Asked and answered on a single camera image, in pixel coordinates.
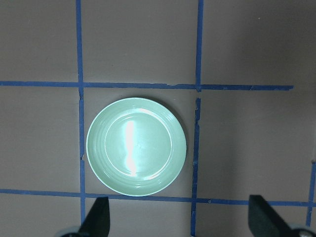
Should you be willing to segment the green plate near left arm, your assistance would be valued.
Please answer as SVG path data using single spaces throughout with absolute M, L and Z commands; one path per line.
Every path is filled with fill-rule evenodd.
M 92 121 L 86 155 L 98 180 L 127 196 L 143 197 L 168 187 L 180 174 L 187 142 L 177 117 L 146 98 L 115 101 Z

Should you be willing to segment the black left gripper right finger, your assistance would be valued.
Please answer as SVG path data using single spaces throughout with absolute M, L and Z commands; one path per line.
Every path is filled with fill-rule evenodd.
M 248 226 L 254 237 L 299 237 L 302 228 L 290 227 L 261 195 L 250 195 Z

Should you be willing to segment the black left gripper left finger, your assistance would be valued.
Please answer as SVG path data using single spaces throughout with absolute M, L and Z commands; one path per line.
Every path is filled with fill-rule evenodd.
M 107 237 L 110 232 L 108 197 L 98 197 L 79 229 L 80 237 Z

